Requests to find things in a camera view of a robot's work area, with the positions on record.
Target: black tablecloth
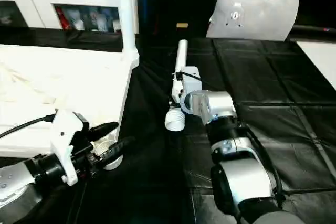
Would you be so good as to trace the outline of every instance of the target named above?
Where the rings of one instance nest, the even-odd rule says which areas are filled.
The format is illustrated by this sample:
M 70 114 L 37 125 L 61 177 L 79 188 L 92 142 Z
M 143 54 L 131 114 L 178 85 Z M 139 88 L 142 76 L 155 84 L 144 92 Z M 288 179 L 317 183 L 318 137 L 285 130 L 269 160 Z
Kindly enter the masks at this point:
M 182 133 L 164 127 L 178 39 L 136 42 L 140 65 L 132 73 L 121 137 L 133 135 L 137 144 L 117 169 L 59 188 L 23 223 L 234 223 L 213 201 L 211 151 L 200 119 L 186 116 Z M 116 34 L 48 29 L 1 33 L 0 43 L 122 48 Z M 187 65 L 230 92 L 279 170 L 284 209 L 308 224 L 334 223 L 336 92 L 303 51 L 290 42 L 192 39 Z

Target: white table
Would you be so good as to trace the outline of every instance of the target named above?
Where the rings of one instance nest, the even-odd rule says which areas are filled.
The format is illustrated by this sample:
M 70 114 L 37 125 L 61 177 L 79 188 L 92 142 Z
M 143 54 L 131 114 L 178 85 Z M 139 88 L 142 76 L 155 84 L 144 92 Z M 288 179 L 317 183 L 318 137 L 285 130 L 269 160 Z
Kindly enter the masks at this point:
M 336 44 L 303 41 L 297 44 L 336 89 Z

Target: small yellow object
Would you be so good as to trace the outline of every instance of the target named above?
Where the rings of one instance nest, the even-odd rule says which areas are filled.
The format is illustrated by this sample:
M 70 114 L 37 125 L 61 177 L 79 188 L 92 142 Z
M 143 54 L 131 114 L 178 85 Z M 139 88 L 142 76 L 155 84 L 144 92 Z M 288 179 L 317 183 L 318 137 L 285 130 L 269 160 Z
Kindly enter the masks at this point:
M 188 23 L 176 23 L 177 28 L 188 28 Z

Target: white pillow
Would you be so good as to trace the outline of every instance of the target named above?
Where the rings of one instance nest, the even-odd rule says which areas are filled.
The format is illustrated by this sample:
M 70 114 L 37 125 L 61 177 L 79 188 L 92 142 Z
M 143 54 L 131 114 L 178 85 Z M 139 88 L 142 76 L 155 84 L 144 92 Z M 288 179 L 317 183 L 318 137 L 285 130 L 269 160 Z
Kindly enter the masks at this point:
M 298 8 L 299 0 L 217 0 L 206 36 L 284 41 Z

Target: black cable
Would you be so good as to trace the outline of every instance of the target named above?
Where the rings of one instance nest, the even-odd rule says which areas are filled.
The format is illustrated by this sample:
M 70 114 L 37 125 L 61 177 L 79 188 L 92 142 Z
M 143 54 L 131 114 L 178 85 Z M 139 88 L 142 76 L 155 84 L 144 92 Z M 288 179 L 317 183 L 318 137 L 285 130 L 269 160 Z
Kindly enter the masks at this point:
M 270 168 L 273 170 L 272 172 L 273 172 L 274 179 L 275 179 L 275 182 L 276 182 L 276 192 L 275 192 L 276 201 L 277 201 L 278 208 L 280 208 L 282 210 L 282 202 L 284 200 L 284 191 L 282 189 L 282 183 L 281 183 L 281 179 L 280 179 L 280 176 L 278 174 L 278 171 L 277 171 L 272 159 L 268 155 L 265 147 L 262 145 L 261 141 L 254 134 L 254 132 L 250 129 L 250 127 L 247 126 L 247 125 L 243 125 L 243 126 L 241 126 L 241 128 L 245 129 L 248 132 L 248 134 L 251 136 L 251 138 L 254 140 L 254 142 L 259 146 L 259 148 L 262 152 L 263 158 L 269 164 Z
M 4 133 L 1 133 L 0 134 L 0 138 L 4 137 L 4 136 L 7 136 L 15 131 L 19 131 L 25 127 L 28 127 L 32 124 L 35 124 L 35 123 L 38 123 L 38 122 L 42 122 L 42 121 L 45 121 L 45 122 L 52 122 L 54 120 L 54 117 L 55 117 L 55 114 L 52 114 L 52 115 L 47 115 L 47 116 L 44 116 L 42 118 L 37 118 L 37 119 L 34 119 L 34 120 L 31 120 L 29 122 L 26 122 L 24 124 L 21 124 L 19 126 L 16 126 L 8 131 L 5 131 Z
M 190 74 L 190 73 L 186 73 L 186 72 L 182 72 L 182 71 L 177 72 L 177 73 L 175 73 L 175 74 L 179 74 L 179 73 L 180 73 L 180 74 L 183 74 L 184 76 L 189 76 L 189 77 L 191 77 L 191 78 L 194 78 L 194 79 L 196 79 L 196 80 L 198 80 L 198 81 L 200 81 L 200 82 L 202 82 L 202 83 L 208 85 L 210 88 L 212 88 L 212 89 L 214 89 L 214 90 L 216 90 L 216 91 L 219 91 L 219 90 L 220 90 L 219 88 L 213 86 L 213 85 L 210 84 L 209 82 L 206 82 L 206 81 L 202 80 L 200 77 L 197 77 L 197 76 L 194 76 L 194 75 L 192 75 L 192 74 Z

